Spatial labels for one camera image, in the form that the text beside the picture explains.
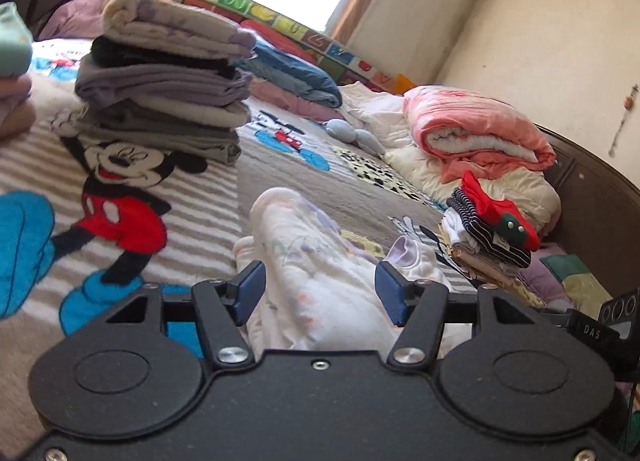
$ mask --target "screw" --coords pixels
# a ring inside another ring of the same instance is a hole
[[[574,461],[596,461],[596,453],[593,450],[582,450],[575,456]]]
[[[326,360],[316,360],[312,366],[316,371],[326,371],[329,368],[329,365],[331,365],[329,362],[327,362]]]
[[[223,347],[218,351],[218,360],[224,364],[239,364],[249,358],[249,351],[241,347]]]
[[[425,359],[425,354],[417,347],[402,347],[394,351],[394,359],[401,364],[419,364]]]
[[[46,461],[66,461],[66,454],[57,448],[50,448],[44,454]]]

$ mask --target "striped blanket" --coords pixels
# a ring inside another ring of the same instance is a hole
[[[251,233],[249,210],[268,188],[298,190],[370,255],[383,257],[402,234],[419,239],[453,285],[468,282],[438,242],[442,214],[428,198],[382,162],[271,104],[248,101],[252,120],[238,130],[242,155],[233,167],[70,133],[65,114],[81,106],[74,71],[88,49],[84,41],[34,45],[38,121],[0,147],[5,455],[42,433],[27,390],[38,356],[143,284],[233,276],[232,247]]]

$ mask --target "white wall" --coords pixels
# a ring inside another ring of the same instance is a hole
[[[453,47],[475,0],[372,0],[348,46],[389,74],[427,83]]]
[[[640,186],[639,0],[479,0],[438,81],[513,104]]]

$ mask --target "red sock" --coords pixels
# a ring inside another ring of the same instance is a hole
[[[513,201],[491,199],[470,170],[462,177],[460,188],[475,205],[479,218],[491,225],[509,244],[529,251],[540,248],[538,234]]]

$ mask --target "hanging ornament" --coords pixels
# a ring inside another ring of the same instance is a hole
[[[638,94],[638,84],[634,85],[631,89],[631,95],[625,98],[625,114],[622,117],[622,121],[620,121],[620,125],[618,126],[618,130],[616,131],[615,136],[613,137],[613,141],[611,142],[611,147],[609,148],[609,155],[613,158],[614,151],[616,146],[618,145],[618,137],[622,132],[622,127],[624,127],[626,123],[626,119],[634,108],[634,103],[636,101],[636,95]]]

